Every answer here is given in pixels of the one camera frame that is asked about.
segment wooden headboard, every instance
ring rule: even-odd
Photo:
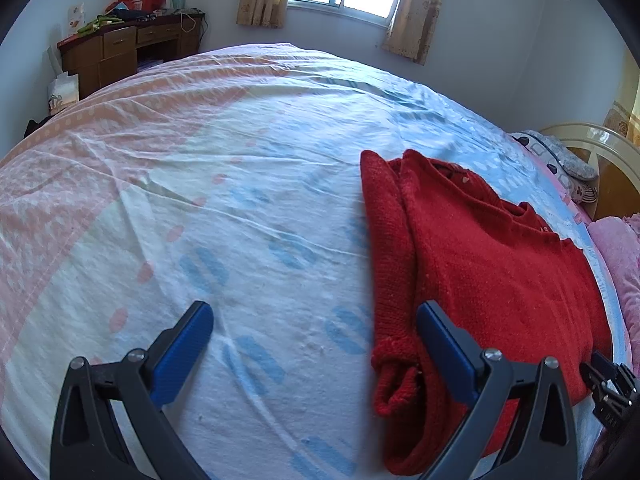
[[[598,170],[595,182],[598,200],[584,205],[593,220],[640,213],[640,150],[629,140],[604,126],[589,123],[557,124],[540,132],[561,139]]]

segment red knit sweater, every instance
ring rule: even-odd
[[[418,305],[436,300],[483,348],[537,364],[560,361],[572,403],[588,393],[578,366],[611,355],[602,298],[581,250],[527,203],[501,200],[477,174],[407,150],[360,169],[373,259],[376,413],[388,422],[385,465],[424,471],[465,413],[453,402],[415,331]],[[486,453],[502,445],[505,408]]]

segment wall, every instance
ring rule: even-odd
[[[420,66],[378,47],[385,31],[368,23],[290,8],[283,29],[236,25],[238,0],[187,0],[207,13],[203,50],[289,41],[426,84],[489,120],[504,123],[534,43],[545,0],[443,0],[429,57]]]
[[[536,43],[505,126],[602,124],[622,74],[625,42],[597,0],[546,0]]]
[[[113,0],[31,0],[0,45],[0,157],[16,145],[29,119],[48,114],[47,86],[55,74],[50,44],[67,36],[69,6],[84,2],[87,20]]]

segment bed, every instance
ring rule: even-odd
[[[358,162],[364,149],[407,148],[471,168],[572,238],[614,361],[630,365],[604,262],[518,143],[380,70],[289,44],[238,46],[96,92],[0,163],[0,423],[24,463],[48,478],[74,356],[119,360],[204,300],[214,335],[166,413],[211,479],[392,478],[370,406]],[[581,466],[600,433],[591,410],[575,407]]]
[[[598,170],[596,202],[584,205],[593,220],[629,217],[640,211],[640,150],[604,126],[565,123],[544,128],[583,161]]]

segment wooden desk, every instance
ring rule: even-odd
[[[80,98],[138,71],[147,59],[171,61],[197,54],[204,14],[159,16],[149,22],[107,25],[60,46],[62,68],[78,74]]]

